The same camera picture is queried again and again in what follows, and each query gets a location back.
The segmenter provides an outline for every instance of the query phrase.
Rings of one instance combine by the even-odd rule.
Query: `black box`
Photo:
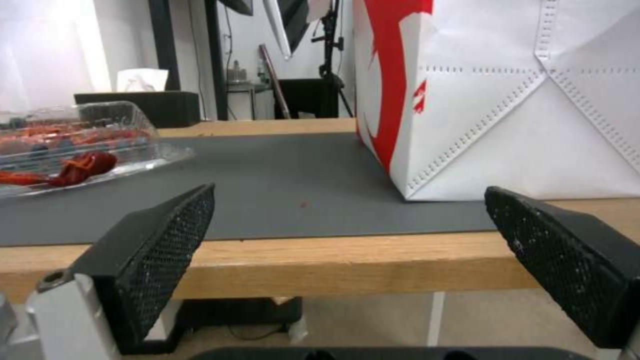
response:
[[[131,101],[138,105],[158,129],[189,127],[200,122],[198,94],[184,91],[164,92],[95,92],[75,94],[76,104],[89,102]]]

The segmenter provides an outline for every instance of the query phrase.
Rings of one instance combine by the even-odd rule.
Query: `desk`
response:
[[[162,136],[353,132],[353,119],[203,122]],[[563,200],[640,240],[640,199]],[[0,291],[23,303],[88,245],[0,248]],[[537,287],[497,232],[203,242],[174,297],[307,296]]]

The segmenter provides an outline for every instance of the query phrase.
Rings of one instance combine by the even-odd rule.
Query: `wooden tabletop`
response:
[[[201,123],[162,136],[353,132],[353,119]],[[564,200],[640,240],[640,199]],[[44,274],[88,245],[0,248],[0,291],[24,302]],[[206,299],[531,288],[536,281],[496,232],[207,241],[174,297]]]

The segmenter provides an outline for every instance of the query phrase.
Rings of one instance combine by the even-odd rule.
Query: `plastic container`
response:
[[[13,114],[0,128],[0,197],[98,183],[193,155],[161,143],[144,113],[127,101]]]

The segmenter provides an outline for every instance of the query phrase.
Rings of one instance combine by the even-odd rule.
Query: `white bag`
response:
[[[640,195],[640,1],[354,0],[358,128],[408,200]]]

